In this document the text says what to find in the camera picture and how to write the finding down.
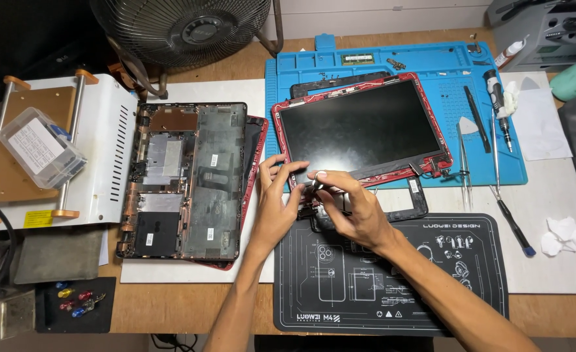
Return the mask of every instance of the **black repair mat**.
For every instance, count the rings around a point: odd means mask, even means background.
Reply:
[[[395,222],[433,263],[509,318],[496,221],[484,213],[430,213]],[[273,320],[281,331],[450,336],[385,259],[296,221],[275,248]]]
[[[75,290],[69,298],[58,298],[60,289],[56,283],[36,285],[36,331],[51,333],[96,334],[110,332],[112,307],[114,306],[115,277],[97,277],[92,280],[70,281],[69,289]],[[95,308],[81,317],[72,317],[73,311],[60,310],[66,300],[81,302],[78,295],[87,290],[93,297],[105,293],[105,298],[96,302]]]

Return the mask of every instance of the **forearm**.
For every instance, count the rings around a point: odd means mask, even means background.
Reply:
[[[254,253],[253,248],[251,251],[247,249],[238,276],[210,331],[203,348],[204,352],[246,351],[251,333],[255,296],[266,257]]]
[[[402,235],[382,250],[467,351],[539,351],[514,324],[440,269]]]

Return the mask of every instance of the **electric fan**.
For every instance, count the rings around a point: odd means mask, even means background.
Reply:
[[[271,0],[91,0],[90,6],[122,64],[162,99],[166,68],[192,69],[219,61],[257,36],[273,57],[284,45],[280,0],[273,0],[277,42],[260,33]],[[143,62],[162,68],[159,89]]]

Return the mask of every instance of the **blue silicone repair mat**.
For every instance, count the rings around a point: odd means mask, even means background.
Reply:
[[[335,40],[332,35],[316,36],[315,42],[316,51],[281,52],[277,54],[276,60],[266,61],[266,118],[270,124],[266,138],[267,157],[280,153],[273,119],[270,118],[270,109],[273,104],[290,99],[292,84],[320,81],[323,77],[330,80],[378,71],[388,71],[392,75],[401,72],[418,74],[453,157],[452,173],[459,171],[459,142],[456,124],[461,116],[474,121],[464,93],[464,86],[470,89],[488,137],[492,140],[492,105],[483,74],[489,69],[495,69],[496,66],[485,42],[480,42],[481,53],[468,52],[467,43],[463,41],[343,50],[335,49]],[[374,63],[342,65],[341,55],[343,54],[371,54]],[[389,58],[405,64],[406,68],[401,71],[394,70],[392,65],[386,62]],[[484,65],[478,65],[473,61],[483,62]],[[496,127],[501,184],[522,185],[527,183],[527,172],[511,121],[510,126],[512,153],[508,151],[498,125]],[[493,155],[492,153],[486,154],[479,132],[464,135],[464,145],[472,185],[495,184]],[[421,182],[424,187],[461,186],[459,177],[451,179],[423,177]],[[407,188],[407,181],[397,180],[384,183],[379,185],[379,188]]]

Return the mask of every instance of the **plastic box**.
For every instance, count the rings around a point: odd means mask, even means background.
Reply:
[[[62,187],[88,162],[68,132],[36,108],[3,127],[0,140],[40,188]]]

